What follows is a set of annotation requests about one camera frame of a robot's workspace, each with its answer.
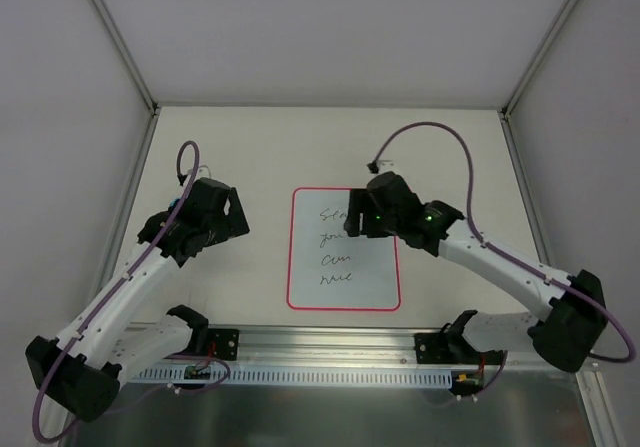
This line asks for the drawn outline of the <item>pink framed whiteboard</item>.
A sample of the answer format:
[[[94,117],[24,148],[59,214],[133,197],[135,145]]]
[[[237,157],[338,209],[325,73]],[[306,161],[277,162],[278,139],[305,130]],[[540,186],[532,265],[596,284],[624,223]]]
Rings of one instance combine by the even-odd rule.
[[[350,237],[347,188],[292,194],[287,304],[300,311],[393,312],[401,305],[397,241]]]

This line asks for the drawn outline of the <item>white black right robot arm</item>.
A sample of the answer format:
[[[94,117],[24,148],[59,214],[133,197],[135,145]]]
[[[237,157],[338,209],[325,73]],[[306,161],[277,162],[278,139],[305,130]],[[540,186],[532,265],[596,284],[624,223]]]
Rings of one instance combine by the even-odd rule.
[[[537,354],[568,373],[581,369],[607,325],[599,279],[576,276],[499,247],[472,229],[462,212],[441,202],[423,203],[394,172],[349,192],[344,229],[350,237],[395,236],[411,248],[468,269],[510,295],[524,311],[487,314],[466,310],[446,333],[449,356],[469,363],[480,353]]]

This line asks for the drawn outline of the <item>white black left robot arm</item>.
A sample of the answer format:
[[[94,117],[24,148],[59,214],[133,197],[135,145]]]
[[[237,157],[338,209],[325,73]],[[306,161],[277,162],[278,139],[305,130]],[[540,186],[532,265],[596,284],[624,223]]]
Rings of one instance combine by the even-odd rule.
[[[35,337],[26,358],[40,396],[83,422],[105,414],[121,388],[165,357],[208,350],[208,319],[179,305],[127,340],[121,335],[152,293],[204,249],[250,231],[235,188],[200,178],[151,216],[124,266],[54,338]]]

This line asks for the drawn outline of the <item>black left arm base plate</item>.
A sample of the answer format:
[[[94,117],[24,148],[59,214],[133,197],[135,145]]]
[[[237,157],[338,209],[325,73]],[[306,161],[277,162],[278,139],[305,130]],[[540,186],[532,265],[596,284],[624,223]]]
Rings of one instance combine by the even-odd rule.
[[[195,337],[190,351],[197,356],[236,361],[240,345],[240,331],[232,328],[202,329]]]

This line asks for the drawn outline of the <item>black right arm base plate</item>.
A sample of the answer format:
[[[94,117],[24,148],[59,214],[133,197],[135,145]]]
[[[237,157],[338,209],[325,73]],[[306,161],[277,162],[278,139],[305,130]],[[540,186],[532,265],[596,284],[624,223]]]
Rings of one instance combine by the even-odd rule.
[[[500,365],[503,351],[479,351],[461,335],[449,332],[416,333],[413,336],[418,364]]]

